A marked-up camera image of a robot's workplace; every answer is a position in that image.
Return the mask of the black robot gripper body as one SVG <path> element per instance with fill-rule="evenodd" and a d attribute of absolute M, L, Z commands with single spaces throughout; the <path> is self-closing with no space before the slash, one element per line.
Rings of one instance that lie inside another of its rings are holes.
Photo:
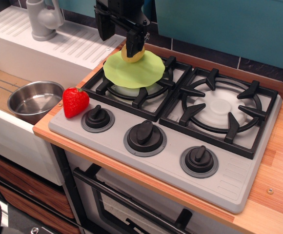
<path fill-rule="evenodd" d="M 142 11 L 143 5 L 143 0 L 97 0 L 94 11 L 109 14 L 115 27 L 118 26 L 126 32 L 131 29 L 142 32 L 144 41 L 147 41 L 150 20 Z"/>

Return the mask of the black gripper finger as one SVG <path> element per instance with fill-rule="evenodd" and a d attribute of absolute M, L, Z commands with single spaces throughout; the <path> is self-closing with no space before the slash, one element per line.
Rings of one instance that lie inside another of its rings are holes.
<path fill-rule="evenodd" d="M 142 51 L 144 46 L 144 35 L 142 32 L 136 30 L 129 30 L 126 34 L 126 55 L 132 58 L 138 52 Z"/>
<path fill-rule="evenodd" d="M 95 19 L 100 38 L 103 41 L 108 40 L 115 34 L 115 24 L 111 20 L 109 14 L 95 12 Z"/>

